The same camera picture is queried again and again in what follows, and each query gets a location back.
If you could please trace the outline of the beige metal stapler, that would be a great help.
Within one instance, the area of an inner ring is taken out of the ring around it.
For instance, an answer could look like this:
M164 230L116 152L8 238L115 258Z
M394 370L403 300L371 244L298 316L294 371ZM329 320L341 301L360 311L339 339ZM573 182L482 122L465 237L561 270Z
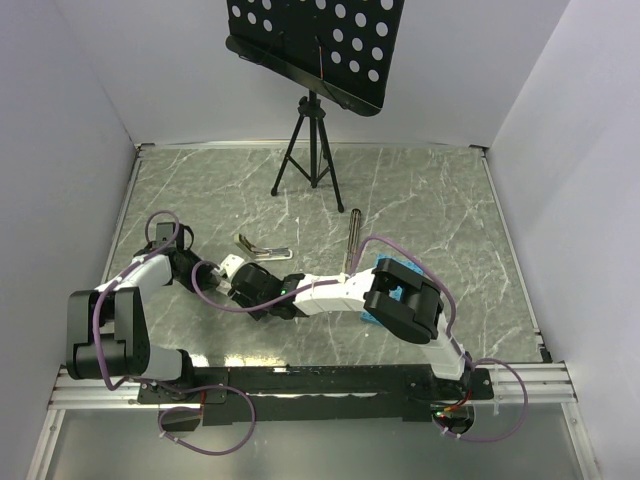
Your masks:
M234 244L255 262L286 261L293 258L293 251L289 247L259 247L240 233L234 235Z

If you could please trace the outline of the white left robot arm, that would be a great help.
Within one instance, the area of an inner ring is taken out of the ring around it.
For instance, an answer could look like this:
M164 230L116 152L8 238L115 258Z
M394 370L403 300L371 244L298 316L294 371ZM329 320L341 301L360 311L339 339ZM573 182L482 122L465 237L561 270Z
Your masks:
M216 269L197 267L201 258L185 242L190 227L173 222L156 226L156 237L136 253L123 272L90 290L72 293L67 306L66 369L75 380L121 379L162 383L177 402L192 398L198 378L189 354L154 346L144 303L177 282L191 293L220 285Z

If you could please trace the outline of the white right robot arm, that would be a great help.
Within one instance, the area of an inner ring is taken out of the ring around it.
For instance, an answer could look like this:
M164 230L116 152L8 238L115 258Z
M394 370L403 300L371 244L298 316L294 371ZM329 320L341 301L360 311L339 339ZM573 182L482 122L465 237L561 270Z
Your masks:
M230 283L228 296L249 308L256 320L267 314L290 320L326 312L364 312L395 337L423 347L444 396L458 398L472 384L464 350L446 333L441 289L396 260L383 259L351 276L300 273L280 279L255 262L228 255L221 270Z

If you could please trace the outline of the metal staple magazine rail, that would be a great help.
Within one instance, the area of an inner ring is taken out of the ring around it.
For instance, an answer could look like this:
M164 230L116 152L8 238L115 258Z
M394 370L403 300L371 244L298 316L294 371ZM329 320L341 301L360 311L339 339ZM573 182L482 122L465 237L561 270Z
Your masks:
M361 210L358 208L352 209L350 214L350 220L349 220L349 231L348 231L345 261L343 265L344 273L348 273L350 271L354 257L358 250L361 220L362 220Z

